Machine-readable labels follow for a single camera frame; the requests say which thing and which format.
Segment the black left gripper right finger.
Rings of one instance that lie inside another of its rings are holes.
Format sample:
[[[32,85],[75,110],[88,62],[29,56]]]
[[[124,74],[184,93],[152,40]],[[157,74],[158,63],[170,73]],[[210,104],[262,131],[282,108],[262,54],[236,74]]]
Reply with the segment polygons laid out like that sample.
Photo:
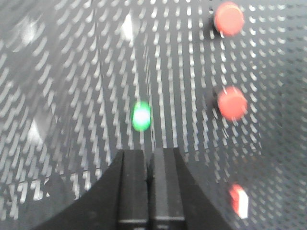
[[[149,229],[230,229],[193,178],[179,148],[155,149],[149,169]]]

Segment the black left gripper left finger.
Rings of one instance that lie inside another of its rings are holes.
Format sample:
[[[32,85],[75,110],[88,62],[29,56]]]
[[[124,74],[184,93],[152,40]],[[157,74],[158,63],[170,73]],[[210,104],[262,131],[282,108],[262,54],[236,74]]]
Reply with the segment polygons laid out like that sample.
[[[36,229],[147,229],[147,167],[143,151],[119,150],[88,192]]]

